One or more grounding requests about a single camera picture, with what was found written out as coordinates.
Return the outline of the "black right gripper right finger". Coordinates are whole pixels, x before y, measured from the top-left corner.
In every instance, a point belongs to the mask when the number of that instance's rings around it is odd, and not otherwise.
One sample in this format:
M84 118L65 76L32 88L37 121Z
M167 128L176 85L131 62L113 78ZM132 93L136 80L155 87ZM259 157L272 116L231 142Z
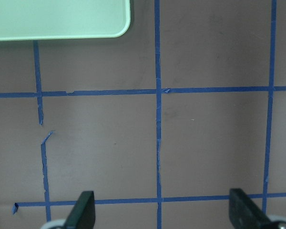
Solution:
M271 220L240 188L229 191L229 219L234 229L270 229Z

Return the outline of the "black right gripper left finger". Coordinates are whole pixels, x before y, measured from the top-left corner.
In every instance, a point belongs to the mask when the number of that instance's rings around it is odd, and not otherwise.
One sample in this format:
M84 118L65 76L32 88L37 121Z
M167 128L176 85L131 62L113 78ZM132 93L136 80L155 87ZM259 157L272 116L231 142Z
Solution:
M93 229L95 225L95 199L93 191L83 191L65 223L65 229Z

